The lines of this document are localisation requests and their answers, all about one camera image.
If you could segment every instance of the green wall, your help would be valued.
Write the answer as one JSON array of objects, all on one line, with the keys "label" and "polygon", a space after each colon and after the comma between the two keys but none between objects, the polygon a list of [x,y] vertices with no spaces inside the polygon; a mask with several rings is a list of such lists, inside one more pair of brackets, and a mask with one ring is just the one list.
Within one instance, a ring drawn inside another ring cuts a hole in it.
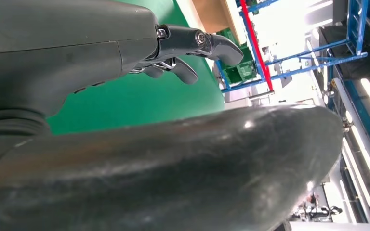
[{"label": "green wall", "polygon": [[[121,0],[151,9],[161,24],[187,26],[173,0]],[[182,57],[199,75],[194,85],[175,75],[153,79],[145,74],[127,75],[101,86],[72,94],[62,110],[49,119],[55,134],[156,123],[223,109],[224,100],[206,62]]]}]

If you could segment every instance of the green storage bin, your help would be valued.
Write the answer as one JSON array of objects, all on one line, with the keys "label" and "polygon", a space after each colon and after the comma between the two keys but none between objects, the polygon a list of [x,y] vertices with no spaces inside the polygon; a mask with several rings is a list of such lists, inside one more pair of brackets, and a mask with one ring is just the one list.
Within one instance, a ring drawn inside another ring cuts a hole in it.
[{"label": "green storage bin", "polygon": [[[219,31],[217,34],[225,36],[235,44],[238,44],[235,37],[233,36],[232,31],[229,28]],[[228,66],[221,62],[221,69],[229,83],[239,83],[252,78],[256,78],[257,67],[251,55],[250,49],[248,48],[246,43],[239,46],[239,48],[243,53],[243,59],[238,65]]]}]

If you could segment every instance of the blue metal frame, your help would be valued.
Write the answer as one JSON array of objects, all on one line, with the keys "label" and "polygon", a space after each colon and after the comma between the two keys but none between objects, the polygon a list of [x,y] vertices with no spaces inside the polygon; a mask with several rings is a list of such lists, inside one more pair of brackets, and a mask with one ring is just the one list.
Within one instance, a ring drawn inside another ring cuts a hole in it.
[{"label": "blue metal frame", "polygon": [[254,6],[248,7],[248,12],[257,11],[257,10],[259,10],[261,8],[270,6],[271,4],[273,4],[273,3],[277,2],[277,1],[280,1],[280,0],[266,0],[266,1],[260,2],[259,4],[256,4]]},{"label": "blue metal frame", "polygon": [[[248,8],[249,12],[256,11],[260,8],[270,6],[272,3],[277,2],[279,0],[267,0],[262,3],[259,3],[255,6],[251,6]],[[334,42],[325,46],[321,46],[318,48],[313,48],[310,51],[304,51],[298,54],[294,54],[285,58],[281,59],[275,59],[271,62],[265,62],[265,66],[269,66],[272,64],[277,64],[277,63],[282,63],[283,61],[293,59],[293,58],[299,58],[299,59],[310,59],[308,57],[309,54],[312,54],[313,52],[318,52],[318,51],[324,51],[324,50],[329,50],[331,48],[337,47],[337,46],[347,46],[351,52],[351,55],[348,57],[343,57],[343,58],[334,58],[334,57],[315,57],[317,60],[323,60],[326,61],[325,64],[319,64],[319,65],[312,65],[308,68],[302,68],[298,70],[294,70],[288,73],[283,73],[280,75],[272,76],[271,80],[274,79],[279,79],[279,78],[286,78],[298,73],[303,73],[311,70],[316,70],[318,68],[322,68],[324,66],[334,66],[338,64],[342,64],[345,62],[350,62],[356,59],[361,59],[366,57],[368,54],[366,52],[362,52],[362,47],[363,47],[363,40],[364,40],[364,33],[365,33],[365,24],[367,22],[367,12],[368,12],[368,3],[369,0],[348,0],[349,1],[349,6],[348,6],[348,28],[347,28],[347,38],[338,42]],[[243,22],[245,23],[245,26],[247,27],[247,24],[250,23],[250,20],[242,16]],[[249,33],[248,28],[246,28],[247,33],[248,33],[248,39],[250,44],[253,44],[252,41],[252,36]],[[252,49],[252,54],[255,59],[255,61],[258,61],[258,54],[255,52],[254,49]],[[238,90],[244,87],[256,85],[265,82],[265,77],[264,77],[264,70],[260,65],[257,65],[258,67],[258,72],[261,76],[261,80],[259,81],[252,81],[248,83],[240,83],[237,86],[231,87],[229,83],[227,83],[227,79],[223,72],[221,71],[221,76],[224,79],[224,82],[226,84],[226,89],[223,89],[222,92],[229,92],[232,90]]]}]

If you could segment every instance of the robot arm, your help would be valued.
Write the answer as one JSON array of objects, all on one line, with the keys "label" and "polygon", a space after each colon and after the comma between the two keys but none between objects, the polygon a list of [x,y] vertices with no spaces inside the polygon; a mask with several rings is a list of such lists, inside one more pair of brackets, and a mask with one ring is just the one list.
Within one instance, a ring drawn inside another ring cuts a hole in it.
[{"label": "robot arm", "polygon": [[225,37],[159,25],[147,8],[112,0],[0,0],[0,110],[54,115],[67,95],[145,72],[198,76],[179,55],[238,64]]}]

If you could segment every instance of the blue beam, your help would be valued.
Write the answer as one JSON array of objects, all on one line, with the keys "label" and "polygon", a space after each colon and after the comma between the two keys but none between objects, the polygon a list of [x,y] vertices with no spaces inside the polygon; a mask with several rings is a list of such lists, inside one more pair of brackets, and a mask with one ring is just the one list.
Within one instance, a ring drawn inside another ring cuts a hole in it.
[{"label": "blue beam", "polygon": [[359,16],[359,24],[358,24],[358,39],[357,39],[356,55],[360,55],[362,53],[362,46],[364,44],[365,24],[367,23],[368,2],[369,0],[361,0],[361,5],[360,5],[361,15]]},{"label": "blue beam", "polygon": [[298,58],[300,56],[308,55],[308,54],[311,54],[312,52],[322,51],[322,50],[325,50],[325,49],[331,49],[331,48],[334,48],[334,47],[344,45],[347,42],[348,42],[348,40],[344,39],[344,40],[341,40],[341,41],[338,41],[338,42],[327,44],[325,46],[317,47],[317,48],[313,49],[312,51],[304,51],[302,53],[298,53],[298,54],[295,54],[295,55],[292,55],[292,56],[289,56],[289,57],[285,57],[285,58],[282,58],[282,59],[275,59],[272,62],[266,62],[265,65],[269,66],[269,65],[272,65],[272,64],[283,62],[285,60],[289,60],[289,59],[293,59],[293,58]]},{"label": "blue beam", "polygon": [[325,63],[325,64],[320,64],[319,66],[311,66],[311,67],[308,67],[308,68],[305,68],[305,69],[298,69],[298,70],[295,70],[295,71],[290,71],[288,73],[283,73],[281,75],[272,76],[271,78],[272,78],[272,80],[273,79],[278,79],[278,78],[286,78],[286,77],[296,75],[296,74],[299,74],[299,73],[312,71],[312,70],[317,70],[318,68],[322,68],[322,67],[325,67],[325,66],[334,66],[334,65],[350,62],[350,61],[353,61],[353,60],[365,58],[367,55],[368,55],[368,53],[365,52],[365,53],[362,53],[361,55],[358,55],[358,56],[350,56],[350,57],[347,57],[347,58],[337,58],[335,61],[331,61],[331,62],[328,62],[328,63]]},{"label": "blue beam", "polygon": [[356,4],[355,3],[355,0],[348,0],[348,15],[347,15],[347,40],[350,40],[351,39],[351,29],[352,29],[352,25],[355,23],[355,20],[353,17],[351,17],[352,15],[352,9],[353,9],[353,5]]},{"label": "blue beam", "polygon": [[223,80],[224,80],[224,82],[225,82],[226,88],[227,88],[227,89],[230,89],[231,87],[230,87],[229,81],[228,81],[228,80],[227,80],[227,78],[226,78],[225,73],[224,73],[224,72],[223,72],[223,70],[222,70],[221,62],[219,62],[219,60],[216,60],[216,61],[215,61],[215,64],[216,64],[216,67],[219,69],[219,74],[221,75],[222,79],[223,79]]}]

